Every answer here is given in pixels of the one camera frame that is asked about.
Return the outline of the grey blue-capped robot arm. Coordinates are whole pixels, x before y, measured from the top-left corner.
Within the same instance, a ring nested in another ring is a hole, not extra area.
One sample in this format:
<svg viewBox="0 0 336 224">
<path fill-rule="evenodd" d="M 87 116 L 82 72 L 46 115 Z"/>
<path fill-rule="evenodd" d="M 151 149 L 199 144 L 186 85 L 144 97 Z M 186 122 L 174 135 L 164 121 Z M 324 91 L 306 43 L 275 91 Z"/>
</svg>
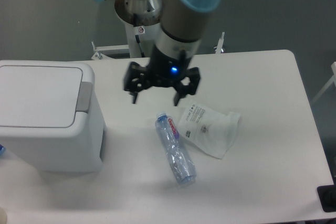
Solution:
<svg viewBox="0 0 336 224">
<path fill-rule="evenodd" d="M 160 24 L 147 66 L 131 62 L 123 88 L 133 97 L 151 87 L 174 88 L 174 104 L 196 93 L 201 76 L 189 64 L 201 43 L 205 27 L 221 0 L 160 0 L 152 11 Z"/>
</svg>

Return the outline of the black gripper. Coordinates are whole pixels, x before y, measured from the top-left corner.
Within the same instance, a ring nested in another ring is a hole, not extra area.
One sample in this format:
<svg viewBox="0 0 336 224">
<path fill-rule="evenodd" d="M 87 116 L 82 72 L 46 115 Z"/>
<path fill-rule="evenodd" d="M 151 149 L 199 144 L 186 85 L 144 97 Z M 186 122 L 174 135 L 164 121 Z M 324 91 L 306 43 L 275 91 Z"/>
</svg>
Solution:
<svg viewBox="0 0 336 224">
<path fill-rule="evenodd" d="M 150 87 L 173 87 L 176 91 L 174 106 L 178 106 L 181 99 L 196 94 L 201 80 L 199 68 L 189 68 L 191 59 L 185 49 L 172 51 L 168 55 L 155 45 L 146 67 L 130 62 L 123 78 L 123 89 L 129 92 L 132 103 L 136 104 L 142 90 Z"/>
</svg>

